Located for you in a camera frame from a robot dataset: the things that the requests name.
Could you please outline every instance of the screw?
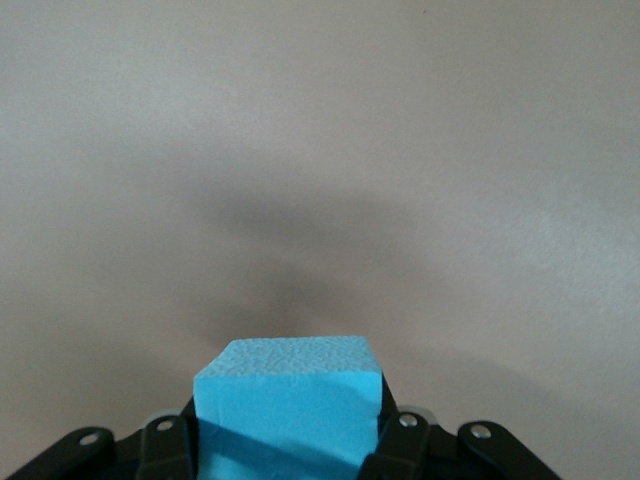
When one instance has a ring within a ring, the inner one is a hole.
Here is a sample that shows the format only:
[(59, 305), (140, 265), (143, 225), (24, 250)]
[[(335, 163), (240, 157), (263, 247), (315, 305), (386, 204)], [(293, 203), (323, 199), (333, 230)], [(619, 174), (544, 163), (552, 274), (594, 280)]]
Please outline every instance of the screw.
[(98, 441), (98, 437), (99, 437), (98, 432), (89, 433), (89, 434), (85, 435), (84, 437), (82, 437), (78, 443), (80, 445), (82, 445), (83, 447), (86, 447), (87, 445), (91, 445), (92, 443), (96, 443)]
[(415, 427), (418, 425), (418, 419), (410, 413), (403, 413), (399, 419), (400, 425), (403, 427)]
[(173, 420), (165, 420), (156, 426), (156, 430), (164, 432), (165, 430), (169, 430), (171, 427), (173, 427)]
[(471, 427), (471, 435), (480, 440), (486, 440), (487, 438), (491, 438), (491, 430), (477, 423)]

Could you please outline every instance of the foam block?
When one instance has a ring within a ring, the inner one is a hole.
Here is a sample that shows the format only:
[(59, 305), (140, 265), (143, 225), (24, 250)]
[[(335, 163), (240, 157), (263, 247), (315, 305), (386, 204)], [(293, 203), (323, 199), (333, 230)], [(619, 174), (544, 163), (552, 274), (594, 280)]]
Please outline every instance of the foam block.
[(353, 480), (382, 371), (363, 337), (231, 342), (194, 381), (199, 480)]

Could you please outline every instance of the bolt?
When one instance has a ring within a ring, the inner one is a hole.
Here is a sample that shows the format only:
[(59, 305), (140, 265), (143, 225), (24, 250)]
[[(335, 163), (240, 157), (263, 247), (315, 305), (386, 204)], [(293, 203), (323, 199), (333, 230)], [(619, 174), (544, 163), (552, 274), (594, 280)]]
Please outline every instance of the bolt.
[(471, 427), (471, 435), (480, 440), (486, 440), (487, 438), (491, 438), (491, 430), (477, 423)]
[(403, 413), (402, 415), (400, 415), (400, 425), (402, 425), (403, 427), (415, 427), (418, 425), (418, 419), (411, 415), (410, 413)]
[(156, 426), (156, 430), (164, 432), (165, 430), (169, 430), (171, 427), (173, 427), (173, 420), (165, 420)]
[(82, 437), (78, 443), (80, 445), (82, 445), (83, 447), (86, 447), (87, 445), (91, 445), (92, 443), (96, 443), (98, 441), (98, 437), (99, 437), (98, 432), (89, 433), (89, 434), (85, 435), (84, 437)]

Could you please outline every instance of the foam block top surface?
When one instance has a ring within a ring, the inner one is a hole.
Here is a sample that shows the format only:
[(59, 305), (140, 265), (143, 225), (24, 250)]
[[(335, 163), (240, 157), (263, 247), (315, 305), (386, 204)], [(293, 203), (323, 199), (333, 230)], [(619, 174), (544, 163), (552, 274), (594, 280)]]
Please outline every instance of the foam block top surface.
[(254, 338), (231, 342), (198, 377), (359, 371), (381, 371), (364, 337)]

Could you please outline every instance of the gray background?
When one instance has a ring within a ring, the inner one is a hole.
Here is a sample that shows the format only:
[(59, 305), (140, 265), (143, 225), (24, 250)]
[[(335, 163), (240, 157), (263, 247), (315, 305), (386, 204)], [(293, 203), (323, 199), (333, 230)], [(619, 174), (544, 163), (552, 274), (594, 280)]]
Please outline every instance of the gray background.
[(0, 476), (238, 337), (640, 472), (640, 6), (0, 6)]

